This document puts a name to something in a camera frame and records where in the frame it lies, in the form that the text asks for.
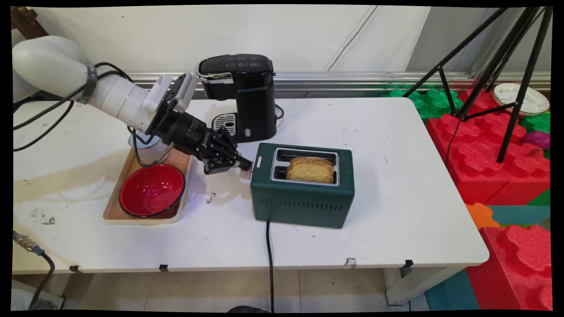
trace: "bread slice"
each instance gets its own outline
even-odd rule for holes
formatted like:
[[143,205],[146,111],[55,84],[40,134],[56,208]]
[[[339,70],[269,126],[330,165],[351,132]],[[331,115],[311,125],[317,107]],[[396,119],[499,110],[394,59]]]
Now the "bread slice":
[[286,179],[333,184],[333,164],[324,158],[296,157],[290,161]]

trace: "white plate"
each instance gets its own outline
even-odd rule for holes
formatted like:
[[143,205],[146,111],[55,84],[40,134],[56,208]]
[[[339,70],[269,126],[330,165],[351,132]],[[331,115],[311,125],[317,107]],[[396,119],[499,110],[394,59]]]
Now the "white plate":
[[[506,105],[515,102],[520,87],[521,85],[518,83],[508,82],[497,85],[493,89],[495,101],[498,105]],[[533,88],[527,87],[525,99],[523,100],[519,114],[523,116],[536,116],[546,112],[549,108],[550,103],[543,94]],[[508,108],[506,110],[512,112],[513,108]]]

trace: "toaster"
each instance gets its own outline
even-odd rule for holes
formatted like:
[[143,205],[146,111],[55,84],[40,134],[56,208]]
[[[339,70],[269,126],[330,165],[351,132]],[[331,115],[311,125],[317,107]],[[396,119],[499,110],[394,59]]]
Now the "toaster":
[[[250,183],[255,219],[342,228],[354,198],[352,156],[348,149],[260,143]],[[286,179],[295,157],[331,162],[333,183]]]

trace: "tripod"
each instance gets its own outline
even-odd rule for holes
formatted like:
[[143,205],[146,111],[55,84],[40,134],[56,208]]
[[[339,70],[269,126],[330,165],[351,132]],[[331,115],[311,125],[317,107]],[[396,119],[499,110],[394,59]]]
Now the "tripod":
[[[552,17],[552,7],[544,7],[540,12],[540,7],[526,7],[525,10],[521,13],[520,17],[515,22],[515,25],[509,31],[508,36],[503,40],[501,46],[497,49],[494,53],[492,59],[487,64],[486,68],[483,71],[481,78],[476,83],[476,86],[470,93],[470,96],[458,111],[455,106],[454,102],[452,101],[452,96],[450,94],[450,89],[448,88],[447,79],[444,76],[443,66],[452,59],[460,50],[462,50],[470,41],[472,41],[477,35],[479,35],[484,29],[486,29],[493,21],[495,21],[503,12],[505,12],[507,8],[499,8],[496,12],[494,12],[484,23],[482,23],[472,34],[470,34],[467,38],[465,38],[458,46],[455,47],[445,58],[443,58],[435,67],[433,67],[426,75],[423,76],[411,89],[409,89],[403,96],[408,97],[411,95],[417,88],[419,88],[426,80],[428,80],[433,74],[437,71],[440,75],[440,80],[443,82],[444,92],[447,94],[448,103],[451,108],[451,115],[460,117],[460,120],[468,120],[470,118],[475,118],[483,115],[487,115],[488,113],[497,112],[503,109],[513,107],[513,111],[511,113],[511,118],[509,119],[509,124],[505,131],[505,136],[503,142],[501,144],[501,148],[499,150],[499,154],[497,156],[497,162],[502,163],[505,157],[505,153],[507,151],[507,147],[509,146],[509,141],[511,139],[511,135],[513,133],[513,129],[515,128],[515,124],[517,123],[517,118],[519,116],[519,112],[521,110],[521,105],[523,104],[523,100],[525,99],[525,93],[527,91],[527,87],[529,82],[531,81],[531,76],[533,69],[535,68],[536,61],[539,57],[540,49],[543,46],[544,37],[547,33],[548,24],[550,23],[550,18]],[[521,81],[521,86],[519,88],[519,92],[517,92],[517,98],[515,102],[502,105],[496,108],[492,108],[486,111],[481,111],[475,113],[473,115],[467,115],[468,110],[476,100],[479,92],[482,90],[484,86],[486,87],[486,92],[489,92],[500,75],[501,71],[505,67],[505,64],[511,57],[511,54],[519,45],[519,42],[523,38],[523,36],[527,33],[531,25],[536,21],[536,19],[543,13],[543,19],[539,28],[539,32],[537,33],[535,43],[533,44],[531,55],[529,57],[527,67],[525,69],[525,75],[523,76],[523,80]]]

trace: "white robotic arm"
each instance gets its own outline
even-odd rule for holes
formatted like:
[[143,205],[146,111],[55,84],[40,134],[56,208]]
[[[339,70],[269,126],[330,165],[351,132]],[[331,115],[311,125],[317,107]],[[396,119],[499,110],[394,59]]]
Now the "white robotic arm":
[[[72,41],[58,36],[18,43],[12,49],[12,65],[26,82],[57,96],[69,95],[88,79],[88,66],[82,50]],[[141,107],[148,93],[127,79],[112,74],[97,82],[88,103],[145,132],[154,115],[154,112]],[[71,99],[78,100],[81,96],[82,92]]]
[[[190,74],[180,76],[170,90],[172,78],[161,75],[150,91],[117,74],[98,77],[104,71],[97,74],[94,65],[86,64],[75,43],[58,36],[18,43],[12,49],[12,66],[17,73],[14,76],[21,76],[31,85],[22,88],[22,81],[19,86],[15,81],[14,96],[25,96],[21,92],[33,91],[34,87],[68,96],[86,84],[72,100],[90,104],[135,130],[156,135],[165,144],[174,144],[176,149],[196,156],[204,162],[206,174],[235,166],[244,170],[251,167],[251,162],[239,155],[237,145],[224,128],[208,129],[204,122],[185,112],[197,85]],[[83,96],[87,91],[91,96]]]

